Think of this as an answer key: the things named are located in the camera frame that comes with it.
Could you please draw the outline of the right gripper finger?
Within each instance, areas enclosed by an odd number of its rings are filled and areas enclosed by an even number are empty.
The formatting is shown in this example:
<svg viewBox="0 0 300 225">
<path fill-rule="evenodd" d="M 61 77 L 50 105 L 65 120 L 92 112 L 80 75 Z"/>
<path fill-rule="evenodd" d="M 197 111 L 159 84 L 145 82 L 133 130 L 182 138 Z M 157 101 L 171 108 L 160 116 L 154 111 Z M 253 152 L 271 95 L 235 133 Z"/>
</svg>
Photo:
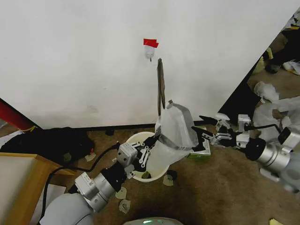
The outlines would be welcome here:
<svg viewBox="0 0 300 225">
<path fill-rule="evenodd" d="M 214 118 L 201 115 L 199 117 L 202 119 L 199 122 L 200 126 L 214 125 L 216 129 L 220 129 L 221 127 L 230 128 L 229 117 L 227 115 L 216 115 Z"/>
<path fill-rule="evenodd" d="M 203 128 L 193 126 L 192 129 L 196 132 L 198 145 L 193 147 L 193 151 L 205 150 L 203 143 L 207 140 L 211 145 L 228 147 L 233 137 L 230 134 L 217 133 L 213 134 Z"/>
</svg>

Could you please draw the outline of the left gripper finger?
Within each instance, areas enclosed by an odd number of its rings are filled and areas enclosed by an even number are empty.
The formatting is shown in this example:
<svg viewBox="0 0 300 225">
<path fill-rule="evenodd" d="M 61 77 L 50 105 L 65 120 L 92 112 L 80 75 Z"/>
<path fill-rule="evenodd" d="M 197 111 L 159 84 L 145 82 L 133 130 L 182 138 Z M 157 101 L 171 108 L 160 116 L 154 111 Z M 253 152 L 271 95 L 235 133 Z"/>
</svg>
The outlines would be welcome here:
<svg viewBox="0 0 300 225">
<path fill-rule="evenodd" d="M 137 150 L 142 150 L 148 147 L 148 149 L 152 149 L 153 146 L 155 145 L 156 141 L 159 139 L 159 136 L 150 136 L 146 138 L 144 141 L 137 141 L 131 143 L 131 145 L 136 148 Z"/>
<path fill-rule="evenodd" d="M 138 152 L 135 159 L 135 170 L 138 172 L 145 172 L 147 168 L 147 162 L 150 156 L 150 150 L 141 150 Z"/>
</svg>

